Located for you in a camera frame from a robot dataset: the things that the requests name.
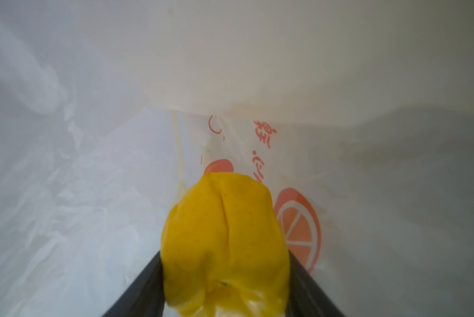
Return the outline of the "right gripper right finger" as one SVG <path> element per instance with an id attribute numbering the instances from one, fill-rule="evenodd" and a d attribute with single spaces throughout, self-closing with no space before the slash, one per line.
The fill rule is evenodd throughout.
<path id="1" fill-rule="evenodd" d="M 286 317 L 345 317 L 299 260 L 290 256 L 290 294 Z"/>

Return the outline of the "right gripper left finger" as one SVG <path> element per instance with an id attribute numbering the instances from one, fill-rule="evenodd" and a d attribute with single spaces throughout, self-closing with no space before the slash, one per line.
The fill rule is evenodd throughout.
<path id="1" fill-rule="evenodd" d="M 102 317 L 162 317 L 165 307 L 160 252 Z"/>

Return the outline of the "yellow orange fruit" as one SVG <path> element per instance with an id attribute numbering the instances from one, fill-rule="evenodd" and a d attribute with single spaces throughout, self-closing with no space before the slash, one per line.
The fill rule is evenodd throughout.
<path id="1" fill-rule="evenodd" d="M 269 189 L 207 173 L 170 211 L 160 257 L 167 305 L 181 316 L 282 316 L 290 259 Z"/>

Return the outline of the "yellow plastic bag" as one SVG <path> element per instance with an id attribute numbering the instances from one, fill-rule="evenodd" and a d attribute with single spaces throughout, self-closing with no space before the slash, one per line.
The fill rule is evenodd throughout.
<path id="1" fill-rule="evenodd" d="M 474 316 L 474 1 L 0 1 L 0 316 L 103 316 L 206 170 L 347 316 Z"/>

